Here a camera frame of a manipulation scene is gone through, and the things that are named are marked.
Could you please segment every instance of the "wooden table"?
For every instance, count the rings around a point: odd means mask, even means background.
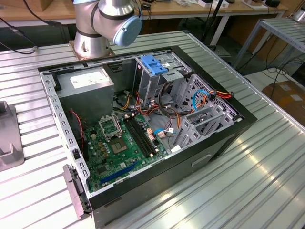
[[[243,4],[241,0],[236,0],[236,2],[230,4],[228,8],[219,10],[217,16],[222,16],[222,19],[212,39],[211,45],[217,44],[230,16],[277,14],[276,17],[280,18],[286,10],[288,10],[288,8],[282,4],[280,4],[278,8],[269,8],[269,10],[254,10]],[[207,17],[209,8],[204,8],[197,4],[183,7],[178,3],[171,1],[170,3],[155,2],[152,4],[151,11],[151,19],[194,18]],[[36,12],[36,14],[45,20],[57,20],[64,24],[75,23],[74,5],[71,0],[54,0],[44,12]],[[143,15],[143,19],[147,19],[149,17],[148,11],[143,10]],[[32,16],[26,9],[12,6],[5,6],[4,9],[0,9],[0,17],[14,26],[45,25]],[[0,27],[6,27],[6,25],[3,22],[0,22]]]

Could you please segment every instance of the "yellow wire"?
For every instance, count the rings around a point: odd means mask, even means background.
[[[128,108],[128,106],[129,106],[129,99],[130,99],[130,95],[129,95],[128,98],[127,98],[126,105],[125,105],[123,108],[121,108],[122,111],[123,111],[123,110],[126,110],[126,109]]]

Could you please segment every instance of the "aluminum table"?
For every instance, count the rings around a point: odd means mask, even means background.
[[[258,121],[219,159],[109,224],[123,228],[301,228],[305,224],[304,128],[191,34],[139,36],[116,54],[179,45]],[[14,104],[26,161],[0,172],[0,228],[86,228],[62,176],[68,164],[37,67],[75,61],[70,45],[30,56],[0,53],[0,98]]]
[[[295,48],[302,53],[305,53],[305,24],[300,24],[291,18],[261,19],[257,22],[242,49],[239,51],[233,64],[234,68],[238,66],[261,28],[266,29],[267,33],[257,45],[254,53],[260,50],[271,33],[292,46],[286,54],[286,57],[282,60],[282,63],[285,63],[288,60]]]

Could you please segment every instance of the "blue pcie slot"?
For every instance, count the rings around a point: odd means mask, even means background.
[[[138,162],[139,162],[139,161],[136,161],[136,162],[134,162],[132,165],[130,165],[130,166],[128,166],[128,167],[126,167],[126,168],[124,168],[124,169],[122,169],[122,170],[120,170],[120,171],[114,173],[114,174],[111,174],[111,175],[109,175],[109,176],[107,176],[107,177],[105,177],[105,178],[103,178],[103,179],[101,179],[101,184],[102,184],[102,183],[105,183],[105,182],[108,182],[108,181],[111,181],[112,179],[115,179],[115,178],[119,177],[120,175],[122,175],[122,174],[124,174],[124,173],[128,173],[128,172],[132,171],[132,170],[134,169],[134,166],[135,166]]]

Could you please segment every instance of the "connector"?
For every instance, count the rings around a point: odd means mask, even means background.
[[[34,47],[32,48],[32,50],[31,50],[31,52],[34,53],[34,52],[36,52],[37,49],[38,49],[38,47],[37,47],[37,46],[34,46]]]
[[[214,98],[216,98],[216,95],[217,95],[217,90],[215,89],[214,92],[208,95],[208,99],[212,101]]]
[[[50,26],[57,26],[57,27],[61,27],[63,26],[60,22],[58,21],[46,21],[46,23]]]

